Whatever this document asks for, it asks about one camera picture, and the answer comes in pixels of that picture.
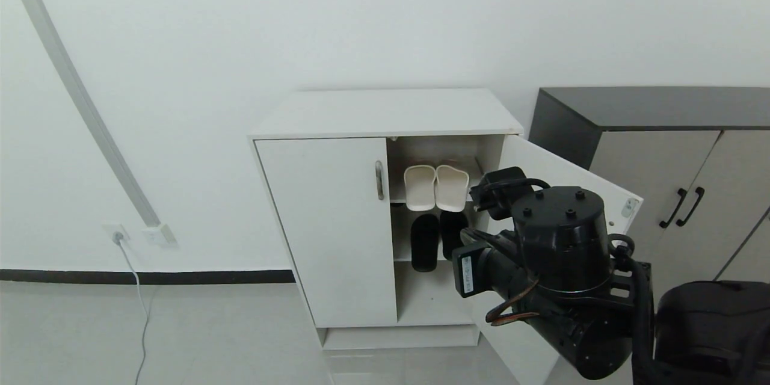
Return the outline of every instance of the silver cabinet handle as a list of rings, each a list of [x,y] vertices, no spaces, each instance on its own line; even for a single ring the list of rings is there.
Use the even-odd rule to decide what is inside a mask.
[[[377,177],[377,198],[380,200],[385,199],[385,192],[383,191],[383,163],[374,163],[374,176]]]

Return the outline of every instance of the tile floor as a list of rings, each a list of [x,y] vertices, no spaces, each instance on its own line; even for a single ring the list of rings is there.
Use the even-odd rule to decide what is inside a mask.
[[[292,284],[145,286],[140,384],[516,385],[479,346],[323,353]],[[133,383],[144,316],[133,286],[0,283],[1,385]],[[547,385],[589,382],[564,363]]]

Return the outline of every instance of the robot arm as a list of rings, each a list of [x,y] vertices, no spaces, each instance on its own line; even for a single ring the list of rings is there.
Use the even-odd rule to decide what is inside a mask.
[[[576,186],[528,179],[515,167],[486,174],[470,195],[476,210],[513,221],[514,230],[497,235],[465,229],[464,246],[453,253],[462,297],[493,290],[503,298],[487,314],[493,327],[527,322],[592,380],[614,373],[633,353],[638,384],[770,383],[767,330],[754,339],[746,336],[757,333],[756,324],[770,328],[770,285],[701,282],[672,289],[661,301],[654,361],[651,267],[632,259],[632,239],[607,234],[602,198]],[[707,300],[697,295],[704,291]],[[733,314],[704,305],[709,300],[733,306]],[[725,338],[725,327],[749,316],[753,328]],[[704,325],[721,331],[705,336]]]

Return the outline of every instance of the white power cord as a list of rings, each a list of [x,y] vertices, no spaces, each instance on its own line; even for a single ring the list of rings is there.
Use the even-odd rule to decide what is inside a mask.
[[[144,300],[142,298],[142,290],[140,290],[140,276],[137,274],[137,271],[134,270],[134,267],[132,267],[129,256],[126,254],[126,250],[123,248],[122,240],[123,234],[121,232],[115,232],[115,234],[112,235],[112,241],[115,242],[115,245],[120,247],[120,251],[123,253],[123,258],[126,259],[126,264],[129,265],[129,269],[131,270],[131,273],[134,274],[134,279],[137,281],[137,293],[140,296],[140,302],[142,303],[142,311],[145,313],[145,325],[142,330],[142,363],[140,363],[140,369],[137,370],[137,379],[134,380],[134,385],[138,385],[140,382],[140,374],[142,374],[144,361],[147,357],[147,350],[145,349],[144,339],[145,334],[147,333],[147,324],[149,324],[149,312],[147,311],[147,308],[144,305]]]

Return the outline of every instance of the slipper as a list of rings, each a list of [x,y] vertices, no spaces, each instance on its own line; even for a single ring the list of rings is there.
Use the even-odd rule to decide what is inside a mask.
[[[430,165],[412,165],[404,170],[404,191],[409,210],[424,212],[434,209],[436,206],[435,181],[436,169]]]
[[[441,244],[443,245],[443,257],[452,259],[452,251],[463,246],[460,240],[460,230],[468,226],[468,218],[462,212],[441,212],[440,231]]]
[[[439,223],[433,214],[420,215],[412,223],[412,268],[420,273],[429,273],[436,268],[438,260]]]
[[[451,165],[436,168],[436,205],[449,212],[462,212],[468,195],[470,176]]]

